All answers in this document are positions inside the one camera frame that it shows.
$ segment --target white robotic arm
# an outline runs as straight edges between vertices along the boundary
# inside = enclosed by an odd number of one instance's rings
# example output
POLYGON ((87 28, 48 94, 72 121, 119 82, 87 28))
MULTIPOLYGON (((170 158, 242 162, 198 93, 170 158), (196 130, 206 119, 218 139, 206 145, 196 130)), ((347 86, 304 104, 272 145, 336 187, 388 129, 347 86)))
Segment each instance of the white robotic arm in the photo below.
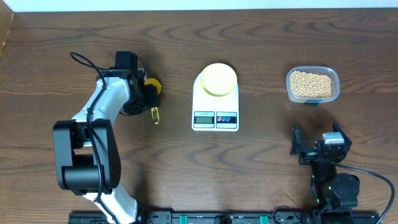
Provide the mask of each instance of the white robotic arm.
MULTIPOLYGON (((105 77, 105 80, 106 90, 95 104, 91 121, 96 119, 108 119, 113 126, 122 106, 130 98, 129 85, 127 80, 119 77, 105 77)), ((72 119, 76 120, 76 122, 86 122, 88 108, 98 96, 102 87, 103 82, 99 79, 97 81, 97 87, 85 107, 83 107, 83 109, 81 109, 81 111, 72 119)), ((84 146, 91 146, 91 141, 86 141, 84 146)), ((95 198, 97 197, 97 193, 87 193, 83 195, 83 197, 94 202, 95 198)), ((120 224, 128 224, 136 221, 138 206, 137 201, 129 196, 122 183, 113 189, 111 194, 102 195, 101 199, 108 210, 111 211, 112 214, 118 219, 120 224)), ((104 214, 106 214, 108 222, 114 223, 112 216, 103 208, 103 206, 98 202, 94 203, 99 209, 102 210, 104 214)))
POLYGON ((129 224, 136 221, 137 201, 119 183, 121 165, 112 126, 122 108, 126 114, 139 114, 158 106, 159 98, 154 86, 144 86, 146 69, 137 69, 137 55, 131 52, 116 52, 112 69, 95 69, 99 78, 87 104, 71 120, 54 126, 57 180, 62 189, 94 202, 109 223, 129 224), (98 158, 75 153, 90 146, 98 158))

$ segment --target brown wooden surface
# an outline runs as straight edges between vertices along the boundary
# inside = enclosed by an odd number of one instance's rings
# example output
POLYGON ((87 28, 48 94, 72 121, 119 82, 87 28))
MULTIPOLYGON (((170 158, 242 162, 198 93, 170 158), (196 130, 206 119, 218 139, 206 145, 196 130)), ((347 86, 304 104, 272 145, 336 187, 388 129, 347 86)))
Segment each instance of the brown wooden surface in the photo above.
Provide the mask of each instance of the brown wooden surface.
MULTIPOLYGON (((162 83, 159 125, 148 111, 114 125, 122 182, 143 204, 309 208, 310 167, 289 156, 292 126, 313 144, 334 120, 354 142, 343 164, 398 186, 397 9, 19 13, 0 61, 0 223, 66 223, 73 210, 96 210, 58 186, 52 126, 77 113, 95 88, 95 71, 69 52, 107 67, 117 50, 146 59, 162 83), (213 62, 238 74, 236 133, 191 129, 193 81, 213 62), (291 103, 285 76, 301 65, 335 69, 338 99, 291 103)), ((381 213, 388 185, 356 175, 358 210, 381 213)), ((397 216, 395 203, 384 223, 397 216)))

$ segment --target scale display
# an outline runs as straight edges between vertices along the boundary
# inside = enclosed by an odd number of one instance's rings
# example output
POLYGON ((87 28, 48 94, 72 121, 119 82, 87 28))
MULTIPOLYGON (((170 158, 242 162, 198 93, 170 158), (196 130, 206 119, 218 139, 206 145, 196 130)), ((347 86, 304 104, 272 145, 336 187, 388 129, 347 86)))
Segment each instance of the scale display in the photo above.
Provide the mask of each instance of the scale display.
POLYGON ((214 115, 213 111, 197 111, 193 117, 194 128, 214 128, 214 115))

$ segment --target beans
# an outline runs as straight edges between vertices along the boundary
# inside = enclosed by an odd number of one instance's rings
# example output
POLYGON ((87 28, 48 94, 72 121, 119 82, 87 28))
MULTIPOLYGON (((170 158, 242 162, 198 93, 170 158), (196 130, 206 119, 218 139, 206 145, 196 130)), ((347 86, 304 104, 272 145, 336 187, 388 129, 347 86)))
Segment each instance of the beans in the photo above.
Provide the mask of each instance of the beans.
POLYGON ((327 75, 317 75, 294 71, 290 76, 293 94, 299 97, 331 97, 331 79, 327 75))

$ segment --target label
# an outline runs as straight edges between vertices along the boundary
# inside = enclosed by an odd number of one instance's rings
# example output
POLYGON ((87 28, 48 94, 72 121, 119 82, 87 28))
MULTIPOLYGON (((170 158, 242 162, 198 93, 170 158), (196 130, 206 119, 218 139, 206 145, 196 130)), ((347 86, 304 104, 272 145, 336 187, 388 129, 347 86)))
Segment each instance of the label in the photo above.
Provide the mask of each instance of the label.
POLYGON ((214 128, 214 124, 193 124, 194 128, 214 128))
POLYGON ((237 112, 217 112, 216 128, 231 128, 238 127, 238 114, 237 112))
POLYGON ((214 117, 214 111, 197 111, 194 112, 194 116, 212 116, 214 117))

